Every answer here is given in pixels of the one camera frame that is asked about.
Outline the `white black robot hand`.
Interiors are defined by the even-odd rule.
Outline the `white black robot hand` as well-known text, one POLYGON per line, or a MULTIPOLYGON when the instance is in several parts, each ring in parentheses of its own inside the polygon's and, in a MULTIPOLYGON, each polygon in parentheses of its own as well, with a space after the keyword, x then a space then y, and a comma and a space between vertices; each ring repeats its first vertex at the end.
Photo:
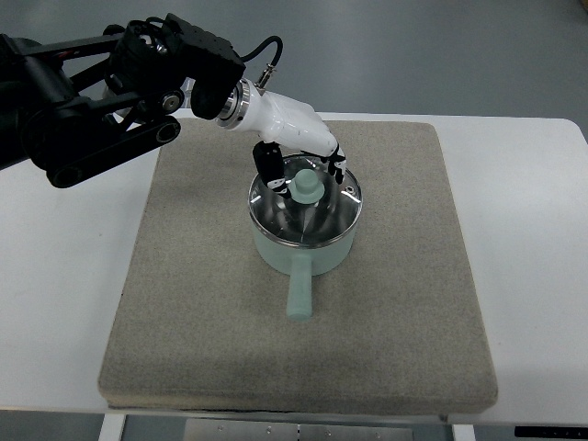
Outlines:
POLYGON ((234 87, 219 116, 226 130, 256 134, 260 142, 253 149, 257 173, 263 184, 282 198, 290 198, 281 149, 298 150, 327 165, 336 183, 344 181, 346 157, 330 129, 307 103, 272 92, 262 92, 242 79, 234 87))

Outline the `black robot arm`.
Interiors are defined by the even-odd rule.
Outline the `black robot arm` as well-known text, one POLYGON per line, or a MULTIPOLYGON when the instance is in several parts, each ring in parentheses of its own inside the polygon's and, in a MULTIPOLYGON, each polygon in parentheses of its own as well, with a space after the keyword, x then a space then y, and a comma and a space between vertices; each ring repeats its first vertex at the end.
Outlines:
POLYGON ((80 184, 173 141, 184 103, 201 119, 227 111, 250 60, 173 14, 53 44, 5 35, 1 165, 80 184))

